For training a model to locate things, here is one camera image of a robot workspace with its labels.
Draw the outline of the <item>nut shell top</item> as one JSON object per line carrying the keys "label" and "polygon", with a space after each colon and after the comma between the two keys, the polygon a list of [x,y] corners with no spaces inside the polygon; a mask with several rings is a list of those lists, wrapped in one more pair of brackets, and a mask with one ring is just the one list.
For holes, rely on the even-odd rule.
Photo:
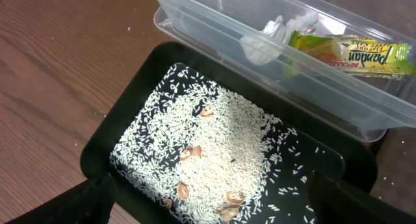
{"label": "nut shell top", "polygon": [[200,112],[201,117],[209,117],[209,116],[212,116],[213,114],[214,112],[212,110],[206,109],[206,108],[203,108]]}

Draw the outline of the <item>green snack wrapper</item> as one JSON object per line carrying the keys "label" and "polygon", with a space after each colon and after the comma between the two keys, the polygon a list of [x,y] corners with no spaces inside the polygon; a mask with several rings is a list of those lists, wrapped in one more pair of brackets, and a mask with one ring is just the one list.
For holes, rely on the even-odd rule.
{"label": "green snack wrapper", "polygon": [[345,73],[402,79],[415,73],[408,61],[409,45],[383,44],[357,35],[326,37],[293,33],[290,46]]}

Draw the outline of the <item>nut shell bottom edge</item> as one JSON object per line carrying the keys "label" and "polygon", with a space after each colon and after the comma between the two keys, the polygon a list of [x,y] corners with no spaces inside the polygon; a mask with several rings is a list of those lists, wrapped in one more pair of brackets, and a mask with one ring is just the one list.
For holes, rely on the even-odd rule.
{"label": "nut shell bottom edge", "polygon": [[172,205],[173,205],[173,201],[169,198],[165,198],[162,200],[162,205],[164,207],[166,207],[167,209],[171,209]]}

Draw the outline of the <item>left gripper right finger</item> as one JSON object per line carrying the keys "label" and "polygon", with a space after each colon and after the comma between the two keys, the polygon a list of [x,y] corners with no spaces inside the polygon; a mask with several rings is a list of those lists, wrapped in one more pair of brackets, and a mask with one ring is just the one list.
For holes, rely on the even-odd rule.
{"label": "left gripper right finger", "polygon": [[318,171],[310,174],[307,194],[317,223],[415,223],[415,217]]}

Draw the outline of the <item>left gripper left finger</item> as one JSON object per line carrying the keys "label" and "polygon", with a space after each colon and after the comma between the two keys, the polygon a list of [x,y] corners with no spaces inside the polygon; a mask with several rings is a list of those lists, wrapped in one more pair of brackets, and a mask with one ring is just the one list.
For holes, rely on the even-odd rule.
{"label": "left gripper left finger", "polygon": [[6,224],[107,224],[115,197],[116,182],[107,174],[87,179]]}

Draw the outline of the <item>brown nut shell piece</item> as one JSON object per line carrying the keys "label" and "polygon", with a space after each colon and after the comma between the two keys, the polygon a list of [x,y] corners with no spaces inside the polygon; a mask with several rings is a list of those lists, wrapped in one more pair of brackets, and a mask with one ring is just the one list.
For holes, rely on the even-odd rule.
{"label": "brown nut shell piece", "polygon": [[223,223],[228,223],[240,212],[241,204],[244,202],[244,196],[240,191],[227,192],[225,202],[216,208],[217,214]]}

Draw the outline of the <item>clear plastic bin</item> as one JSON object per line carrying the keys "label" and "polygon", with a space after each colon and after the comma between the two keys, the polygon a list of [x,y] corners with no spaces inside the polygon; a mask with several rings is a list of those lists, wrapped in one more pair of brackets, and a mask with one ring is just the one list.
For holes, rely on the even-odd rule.
{"label": "clear plastic bin", "polygon": [[206,55],[223,60],[237,73],[278,97],[362,142],[379,140],[387,129],[415,126],[415,73],[402,79],[345,73],[292,46],[273,42],[281,55],[256,66],[239,40],[259,37],[269,21],[309,12],[318,21],[303,34],[357,35],[383,44],[409,45],[415,65],[415,40],[323,0],[157,0],[172,24],[172,36]]}

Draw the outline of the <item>white tissue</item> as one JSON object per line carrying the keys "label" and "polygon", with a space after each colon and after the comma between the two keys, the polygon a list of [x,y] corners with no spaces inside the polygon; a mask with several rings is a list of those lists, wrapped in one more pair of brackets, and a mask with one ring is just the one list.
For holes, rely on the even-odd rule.
{"label": "white tissue", "polygon": [[317,12],[309,12],[303,16],[297,16],[283,24],[283,17],[278,16],[274,21],[269,21],[261,35],[243,36],[239,42],[246,58],[254,65],[261,66],[270,63],[281,55],[282,49],[273,44],[288,44],[292,35],[296,32],[305,32],[318,21]]}

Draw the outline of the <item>nut shell middle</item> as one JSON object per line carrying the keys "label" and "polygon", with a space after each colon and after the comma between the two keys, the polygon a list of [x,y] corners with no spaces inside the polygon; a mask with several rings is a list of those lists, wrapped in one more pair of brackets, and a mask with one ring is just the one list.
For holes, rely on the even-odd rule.
{"label": "nut shell middle", "polygon": [[180,161],[185,161],[192,156],[202,157],[202,148],[198,145],[193,148],[186,148],[180,154]]}

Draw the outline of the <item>black plastic tray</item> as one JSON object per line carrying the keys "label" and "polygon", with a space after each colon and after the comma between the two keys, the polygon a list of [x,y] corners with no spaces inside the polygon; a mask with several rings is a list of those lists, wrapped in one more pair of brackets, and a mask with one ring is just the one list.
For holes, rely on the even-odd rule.
{"label": "black plastic tray", "polygon": [[111,174],[117,185],[116,203],[137,221],[175,223],[176,219],[123,177],[120,167],[111,164],[110,153],[156,84],[173,65],[190,66],[268,113],[281,116],[300,136],[299,160],[307,173],[317,169],[358,197],[365,197],[372,190],[378,166],[374,155],[362,143],[201,53],[176,42],[166,42],[150,53],[81,153],[84,175],[94,178]]}

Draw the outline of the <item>nut shell lower left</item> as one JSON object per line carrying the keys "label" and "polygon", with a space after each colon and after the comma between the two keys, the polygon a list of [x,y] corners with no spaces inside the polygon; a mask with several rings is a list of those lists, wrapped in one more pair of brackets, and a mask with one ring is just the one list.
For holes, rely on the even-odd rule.
{"label": "nut shell lower left", "polygon": [[180,198],[180,200],[187,200],[189,198],[189,190],[186,184],[179,183],[177,185],[177,196]]}

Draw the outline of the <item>brown serving tray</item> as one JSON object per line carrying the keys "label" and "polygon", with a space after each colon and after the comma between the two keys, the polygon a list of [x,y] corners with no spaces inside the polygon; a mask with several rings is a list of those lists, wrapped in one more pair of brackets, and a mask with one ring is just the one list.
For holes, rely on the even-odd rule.
{"label": "brown serving tray", "polygon": [[370,194],[415,215],[415,129],[391,129],[376,155],[378,178]]}

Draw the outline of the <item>spilled rice pile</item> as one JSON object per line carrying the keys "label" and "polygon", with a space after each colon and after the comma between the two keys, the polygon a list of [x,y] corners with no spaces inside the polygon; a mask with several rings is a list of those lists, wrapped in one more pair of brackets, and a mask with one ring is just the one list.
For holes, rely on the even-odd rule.
{"label": "spilled rice pile", "polygon": [[[201,117],[203,108],[214,112]],[[202,157],[180,161],[186,148]],[[110,153],[120,174],[180,223],[223,223],[227,192],[244,202],[228,223],[316,223],[307,200],[300,136],[279,117],[194,69],[173,65]],[[177,196],[186,184],[187,200]]]}

